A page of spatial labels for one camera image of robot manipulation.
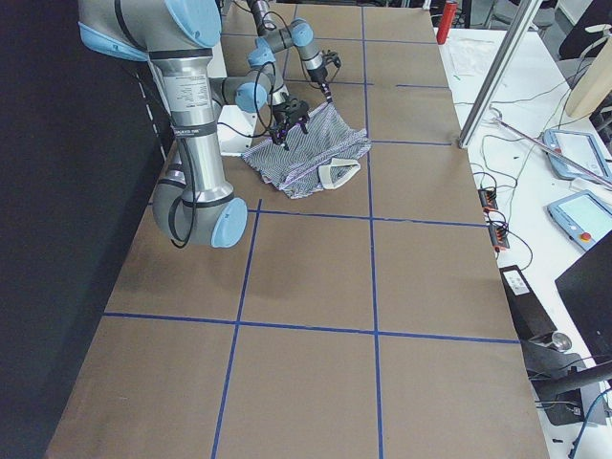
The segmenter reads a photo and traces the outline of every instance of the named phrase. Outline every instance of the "blue and white device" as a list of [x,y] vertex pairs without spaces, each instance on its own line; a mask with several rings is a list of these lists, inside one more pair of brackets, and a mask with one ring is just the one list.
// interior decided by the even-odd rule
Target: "blue and white device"
[[[594,174],[604,179],[610,179],[612,177],[612,173],[603,157],[603,152],[593,134],[548,129],[544,132],[542,141],[550,148],[560,150],[563,156],[589,169]],[[551,155],[549,155],[549,159],[553,170],[560,179],[574,180],[580,177],[592,181],[589,176],[580,173],[571,165],[563,163]]]
[[549,204],[548,212],[585,251],[612,230],[612,209],[588,190]]

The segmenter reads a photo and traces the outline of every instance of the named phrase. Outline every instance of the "blue joint cap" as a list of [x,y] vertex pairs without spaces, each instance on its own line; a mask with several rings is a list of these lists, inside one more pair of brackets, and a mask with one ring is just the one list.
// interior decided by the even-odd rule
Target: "blue joint cap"
[[296,46],[302,47],[310,45],[313,42],[315,33],[307,22],[299,22],[299,24],[292,28],[291,37],[294,39],[294,44]]
[[248,83],[241,84],[236,90],[235,99],[236,105],[240,107],[240,110],[247,113],[255,113],[266,103],[268,92],[260,84],[257,84],[255,89],[255,83],[249,81]]
[[100,33],[82,22],[78,23],[78,27],[80,28],[81,41],[92,51],[118,57],[119,59],[136,60],[139,62],[146,62],[149,58],[147,53],[126,45],[104,33]]
[[261,67],[266,62],[276,62],[274,53],[272,52],[270,45],[264,38],[256,38],[255,47],[256,48],[251,51],[248,58],[249,65],[251,66],[251,68]]
[[240,198],[233,198],[221,211],[212,230],[210,245],[215,248],[235,246],[247,227],[248,210]]
[[183,33],[195,44],[212,48],[221,39],[221,16],[214,0],[164,0]]

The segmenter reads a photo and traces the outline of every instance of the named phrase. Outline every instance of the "striped towel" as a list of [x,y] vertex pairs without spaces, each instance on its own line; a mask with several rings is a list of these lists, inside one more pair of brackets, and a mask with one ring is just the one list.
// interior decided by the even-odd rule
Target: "striped towel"
[[[322,103],[310,114],[308,134],[294,126],[287,135],[290,150],[266,139],[242,155],[243,160],[292,199],[323,190],[317,170],[333,158],[358,159],[372,146],[365,129],[351,129],[333,103]],[[332,168],[332,180],[347,173],[348,167]]]

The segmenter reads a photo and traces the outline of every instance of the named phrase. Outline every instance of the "printed label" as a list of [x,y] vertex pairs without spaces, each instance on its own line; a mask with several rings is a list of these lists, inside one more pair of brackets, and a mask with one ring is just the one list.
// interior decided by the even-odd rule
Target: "printed label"
[[510,285],[510,288],[513,289],[515,295],[525,295],[530,292],[529,287],[527,287],[525,281],[520,276],[518,271],[506,271],[504,272],[504,277],[506,277],[508,285]]
[[210,107],[206,75],[165,76],[164,86],[170,110],[188,112]]

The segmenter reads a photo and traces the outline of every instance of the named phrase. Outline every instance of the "white cloth strap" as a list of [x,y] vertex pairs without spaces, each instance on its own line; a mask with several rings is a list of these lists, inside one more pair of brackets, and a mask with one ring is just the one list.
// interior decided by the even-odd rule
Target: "white cloth strap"
[[[335,182],[332,180],[332,167],[350,167],[350,169]],[[357,174],[361,169],[361,164],[357,160],[343,160],[333,158],[327,165],[318,167],[318,178],[325,189],[336,189],[343,186],[346,182]]]

